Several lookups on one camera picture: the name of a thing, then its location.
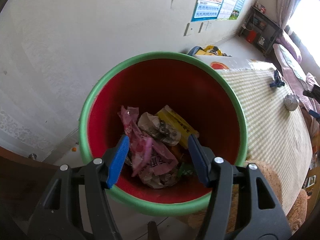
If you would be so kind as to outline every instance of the trash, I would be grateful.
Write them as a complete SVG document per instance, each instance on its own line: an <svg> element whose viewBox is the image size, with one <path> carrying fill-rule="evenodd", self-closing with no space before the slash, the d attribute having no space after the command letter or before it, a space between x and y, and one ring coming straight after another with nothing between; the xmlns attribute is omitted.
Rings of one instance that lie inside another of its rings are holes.
<svg viewBox="0 0 320 240"><path fill-rule="evenodd" d="M178 172L179 170L174 167L171 171L160 176L150 173L141 179L141 181L149 187L155 189L171 187L179 181Z"/></svg>
<svg viewBox="0 0 320 240"><path fill-rule="evenodd" d="M190 163L183 163L181 164L179 171L178 171L178 178L181 176L191 176L194 174L195 168L192 164Z"/></svg>
<svg viewBox="0 0 320 240"><path fill-rule="evenodd" d="M295 94L286 95L284 97L284 105L289 111L294 111L299 105L299 97Z"/></svg>
<svg viewBox="0 0 320 240"><path fill-rule="evenodd" d="M132 162L131 162L131 152L129 150L125 160L124 160L124 163L127 164L128 166L132 167Z"/></svg>
<svg viewBox="0 0 320 240"><path fill-rule="evenodd" d="M130 140L133 177L138 174L142 181L148 181L152 179L153 174L168 173L178 164L177 159L162 142L154 140L139 129L136 124L139 108L125 109L121 106L118 115L124 125L124 133Z"/></svg>
<svg viewBox="0 0 320 240"><path fill-rule="evenodd" d="M179 163L192 163L188 150L184 149L182 146L169 146L168 149L176 157Z"/></svg>
<svg viewBox="0 0 320 240"><path fill-rule="evenodd" d="M188 137L190 134L194 134L196 138L199 137L199 133L194 130L180 115L174 112L168 105L162 108L157 116L164 120L166 123L172 125L181 133L180 144L188 149Z"/></svg>
<svg viewBox="0 0 320 240"><path fill-rule="evenodd" d="M140 116L138 127L154 139L169 146L177 145L181 138L181 133L172 125L147 112Z"/></svg>

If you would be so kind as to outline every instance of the electrical outlet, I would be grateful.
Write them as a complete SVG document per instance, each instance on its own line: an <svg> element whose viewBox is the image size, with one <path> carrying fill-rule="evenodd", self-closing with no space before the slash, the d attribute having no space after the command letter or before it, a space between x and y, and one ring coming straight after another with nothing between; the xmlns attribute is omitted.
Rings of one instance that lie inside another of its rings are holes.
<svg viewBox="0 0 320 240"><path fill-rule="evenodd" d="M187 24L187 28L186 28L186 31L184 33L184 36L190 36L198 31L197 30L197 27L199 27L199 23L197 22L193 22L193 23L188 23Z"/></svg>

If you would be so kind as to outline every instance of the pillow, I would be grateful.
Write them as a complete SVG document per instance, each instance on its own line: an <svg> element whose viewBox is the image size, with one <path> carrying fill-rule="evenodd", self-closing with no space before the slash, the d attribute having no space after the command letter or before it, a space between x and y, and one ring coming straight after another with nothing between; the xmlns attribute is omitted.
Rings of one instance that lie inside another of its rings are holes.
<svg viewBox="0 0 320 240"><path fill-rule="evenodd" d="M299 64L301 63L301 52L298 46L293 43L293 41L285 31L282 31L282 35L280 35L279 38L276 39L276 41L279 44L283 45Z"/></svg>
<svg viewBox="0 0 320 240"><path fill-rule="evenodd" d="M314 75L312 75L310 72L308 72L308 74L306 76L306 83L309 86L309 90L312 90L314 85L317 85L319 87L319 84L316 81L316 77Z"/></svg>
<svg viewBox="0 0 320 240"><path fill-rule="evenodd" d="M279 61L282 69L283 67L290 67L292 68L296 77L300 80L306 82L306 74L304 73L303 69L301 68L300 64L297 60L292 56L292 54L281 44L274 44L273 49L275 51L277 60Z"/></svg>

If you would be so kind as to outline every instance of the red container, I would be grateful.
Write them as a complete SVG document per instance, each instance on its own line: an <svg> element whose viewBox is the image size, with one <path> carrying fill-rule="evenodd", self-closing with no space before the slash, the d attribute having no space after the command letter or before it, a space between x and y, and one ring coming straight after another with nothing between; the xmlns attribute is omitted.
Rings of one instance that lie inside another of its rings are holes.
<svg viewBox="0 0 320 240"><path fill-rule="evenodd" d="M256 36L257 36L257 33L255 31L250 31L247 38L246 38L246 41L249 43L253 43Z"/></svg>
<svg viewBox="0 0 320 240"><path fill-rule="evenodd" d="M88 96L80 117L80 147L85 163L114 147L124 132L121 105L157 113L169 105L200 133L199 141L217 156L241 165L246 156L246 125L239 101L212 68L187 55L153 52L119 64ZM109 193L149 215L177 216L207 206L211 191L197 177L173 187L152 189L124 166Z"/></svg>

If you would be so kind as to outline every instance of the blue clip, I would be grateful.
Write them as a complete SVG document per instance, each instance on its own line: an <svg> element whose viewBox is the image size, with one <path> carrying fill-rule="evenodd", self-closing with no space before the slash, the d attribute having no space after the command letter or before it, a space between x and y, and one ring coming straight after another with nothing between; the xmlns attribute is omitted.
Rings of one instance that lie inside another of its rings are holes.
<svg viewBox="0 0 320 240"><path fill-rule="evenodd" d="M116 147L106 150L102 157L108 168L108 179L106 181L108 189L112 188L118 181L124 160L129 151L129 143L129 137L122 135Z"/></svg>
<svg viewBox="0 0 320 240"><path fill-rule="evenodd" d="M309 110L309 114L313 116L317 120L317 122L320 121L320 114L318 114L317 112Z"/></svg>
<svg viewBox="0 0 320 240"><path fill-rule="evenodd" d="M273 77L275 78L275 81L273 81L272 83L270 83L270 87L281 87L284 86L284 82L281 80L281 77L279 75L279 72L277 70L275 70L275 72L273 73Z"/></svg>
<svg viewBox="0 0 320 240"><path fill-rule="evenodd" d="M196 136L191 134L188 138L188 149L192 158L193 165L198 175L199 181L205 187L210 187L211 162L215 158L214 153L208 147L203 147Z"/></svg>

